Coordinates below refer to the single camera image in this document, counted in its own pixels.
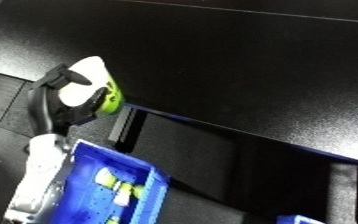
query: yellow object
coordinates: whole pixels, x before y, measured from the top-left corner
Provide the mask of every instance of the yellow object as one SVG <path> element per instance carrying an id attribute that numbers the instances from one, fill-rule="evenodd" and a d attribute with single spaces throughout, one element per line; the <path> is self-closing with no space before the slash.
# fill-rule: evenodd
<path id="1" fill-rule="evenodd" d="M 142 197 L 143 189 L 144 189 L 143 185 L 134 186 L 132 189 L 133 196 L 135 196 L 135 198 L 137 198 L 137 199 L 140 199 Z"/>
<path id="2" fill-rule="evenodd" d="M 107 95 L 98 112 L 113 114 L 120 111 L 124 103 L 124 96 L 111 76 L 108 77 L 107 89 Z"/>
<path id="3" fill-rule="evenodd" d="M 96 174 L 95 182 L 104 187 L 113 189 L 114 185 L 117 183 L 118 178 L 111 174 L 111 172 L 105 167 Z"/>
<path id="4" fill-rule="evenodd" d="M 106 224 L 119 224 L 120 223 L 120 218 L 118 217 L 113 217 L 109 220 L 107 220 Z"/>

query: blue bin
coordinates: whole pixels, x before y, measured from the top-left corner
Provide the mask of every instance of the blue bin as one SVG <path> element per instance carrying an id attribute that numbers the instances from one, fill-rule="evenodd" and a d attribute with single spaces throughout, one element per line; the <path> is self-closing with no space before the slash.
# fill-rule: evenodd
<path id="1" fill-rule="evenodd" d="M 118 217 L 119 224 L 156 222 L 168 189 L 166 174 L 150 163 L 83 140 L 74 150 L 74 167 L 52 224 L 105 224 L 112 217 Z M 94 181 L 104 168 L 122 182 L 144 186 L 141 197 L 131 197 L 127 206 L 113 203 L 117 191 Z"/>
<path id="2" fill-rule="evenodd" d="M 277 224 L 324 224 L 301 215 L 279 216 Z"/>

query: blue plastic bin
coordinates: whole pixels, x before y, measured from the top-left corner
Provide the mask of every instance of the blue plastic bin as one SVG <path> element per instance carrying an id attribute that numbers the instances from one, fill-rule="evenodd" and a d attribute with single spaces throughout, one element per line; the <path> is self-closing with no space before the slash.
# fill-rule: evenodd
<path id="1" fill-rule="evenodd" d="M 324 224 L 301 215 L 279 216 L 277 224 Z"/>
<path id="2" fill-rule="evenodd" d="M 80 140 L 74 148 L 74 168 L 52 224 L 105 224 L 119 217 L 119 224 L 154 224 L 168 189 L 169 177 L 150 163 Z M 119 180 L 144 185 L 139 199 L 128 206 L 113 203 L 117 192 L 95 183 L 103 168 Z"/>

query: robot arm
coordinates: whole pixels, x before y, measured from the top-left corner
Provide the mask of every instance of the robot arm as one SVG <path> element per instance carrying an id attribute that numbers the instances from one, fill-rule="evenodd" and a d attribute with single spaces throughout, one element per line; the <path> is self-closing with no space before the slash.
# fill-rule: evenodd
<path id="1" fill-rule="evenodd" d="M 100 58 L 89 59 L 102 62 Z M 35 137 L 30 140 L 25 176 L 16 189 L 2 223 L 50 222 L 71 171 L 71 150 L 66 143 L 70 126 L 95 119 L 96 112 L 112 93 L 121 96 L 115 83 L 105 82 L 105 86 L 94 84 L 88 77 L 69 70 L 65 65 L 52 69 L 33 84 L 29 91 L 28 109 Z M 61 92 L 69 85 L 81 88 L 89 86 L 93 88 L 93 94 L 87 96 L 83 103 L 68 106 L 63 102 Z M 110 89 L 111 86 L 116 87 L 115 92 Z M 120 103 L 113 107 L 111 103 L 110 106 L 104 106 L 112 112 L 112 109 L 119 109 L 117 105 Z"/>

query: black tabletop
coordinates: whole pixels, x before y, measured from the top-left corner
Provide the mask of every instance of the black tabletop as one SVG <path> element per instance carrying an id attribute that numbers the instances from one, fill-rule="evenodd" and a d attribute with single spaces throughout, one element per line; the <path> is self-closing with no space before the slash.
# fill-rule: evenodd
<path id="1" fill-rule="evenodd" d="M 358 160 L 358 21 L 106 0 L 0 6 L 0 73 L 100 55 L 128 103 Z"/>

